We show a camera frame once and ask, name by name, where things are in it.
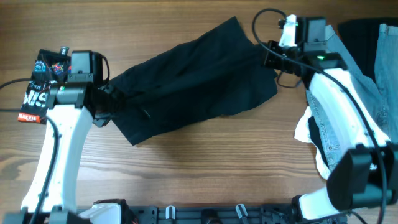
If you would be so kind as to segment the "black t-shirt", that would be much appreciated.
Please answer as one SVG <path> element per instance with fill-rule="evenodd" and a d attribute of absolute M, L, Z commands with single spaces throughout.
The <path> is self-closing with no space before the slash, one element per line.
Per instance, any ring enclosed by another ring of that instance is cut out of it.
<path fill-rule="evenodd" d="M 126 104 L 113 123 L 133 145 L 159 134 L 251 110 L 277 94 L 263 49 L 232 17 L 198 39 L 111 80 Z"/>

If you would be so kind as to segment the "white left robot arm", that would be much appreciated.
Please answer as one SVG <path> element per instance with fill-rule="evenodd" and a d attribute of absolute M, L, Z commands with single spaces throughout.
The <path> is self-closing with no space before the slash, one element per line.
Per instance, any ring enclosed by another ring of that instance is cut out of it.
<path fill-rule="evenodd" d="M 19 212 L 5 223 L 131 223 L 125 200 L 100 200 L 79 212 L 76 181 L 92 126 L 107 125 L 119 109 L 105 56 L 90 50 L 41 50 L 28 80 L 18 120 L 44 124 L 44 144 Z"/>

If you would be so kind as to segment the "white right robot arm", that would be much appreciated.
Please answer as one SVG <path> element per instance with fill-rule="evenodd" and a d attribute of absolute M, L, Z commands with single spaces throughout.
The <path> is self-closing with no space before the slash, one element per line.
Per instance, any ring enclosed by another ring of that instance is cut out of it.
<path fill-rule="evenodd" d="M 309 117 L 297 129 L 320 141 L 326 186 L 292 201 L 309 223 L 397 202 L 397 28 L 378 26 L 376 78 L 365 76 L 323 17 L 284 16 L 279 41 L 264 44 L 265 66 L 300 78 Z"/>

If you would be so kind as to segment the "folded black printed jersey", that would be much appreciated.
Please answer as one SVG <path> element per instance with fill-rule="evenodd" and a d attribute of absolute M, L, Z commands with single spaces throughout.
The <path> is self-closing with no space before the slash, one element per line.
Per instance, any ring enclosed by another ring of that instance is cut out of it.
<path fill-rule="evenodd" d="M 19 122 L 46 123 L 47 92 L 53 84 L 64 83 L 70 73 L 71 57 L 68 56 L 68 51 L 68 47 L 61 47 L 59 52 L 39 50 L 19 110 Z"/>

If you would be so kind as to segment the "white garment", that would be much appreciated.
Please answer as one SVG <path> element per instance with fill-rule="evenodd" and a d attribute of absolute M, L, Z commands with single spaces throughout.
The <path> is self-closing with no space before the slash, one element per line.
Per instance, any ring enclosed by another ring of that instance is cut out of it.
<path fill-rule="evenodd" d="M 310 124 L 314 124 L 314 129 L 317 129 L 316 123 L 314 121 L 310 122 L 311 118 L 313 119 L 312 111 L 308 106 L 306 107 L 304 114 L 299 119 L 296 125 L 294 138 L 300 142 L 312 144 L 315 146 L 315 148 L 317 149 L 315 154 L 315 164 L 317 171 L 323 179 L 327 180 L 331 172 L 327 165 L 326 157 L 320 150 L 320 148 L 323 148 L 320 138 L 315 134 L 310 133 Z"/>

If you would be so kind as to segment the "black garment in pile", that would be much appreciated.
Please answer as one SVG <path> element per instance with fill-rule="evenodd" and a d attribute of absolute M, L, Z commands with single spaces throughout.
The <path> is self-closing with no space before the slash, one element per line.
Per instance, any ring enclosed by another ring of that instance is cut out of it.
<path fill-rule="evenodd" d="M 362 73 L 376 81 L 374 63 L 376 58 L 379 26 L 397 26 L 396 17 L 354 19 L 338 24 L 341 40 L 354 58 Z"/>

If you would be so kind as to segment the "light blue denim jeans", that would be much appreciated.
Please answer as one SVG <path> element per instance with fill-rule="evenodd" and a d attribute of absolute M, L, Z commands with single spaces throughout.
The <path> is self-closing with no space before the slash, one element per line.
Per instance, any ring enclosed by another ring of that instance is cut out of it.
<path fill-rule="evenodd" d="M 353 76 L 354 87 L 367 111 L 379 128 L 397 143 L 397 27 L 387 24 L 376 26 L 375 79 L 365 76 L 357 66 L 331 25 L 325 27 L 330 52 L 339 53 Z M 333 132 L 325 110 L 307 90 L 309 137 L 317 148 L 316 166 L 325 179 L 335 168 L 344 152 Z"/>

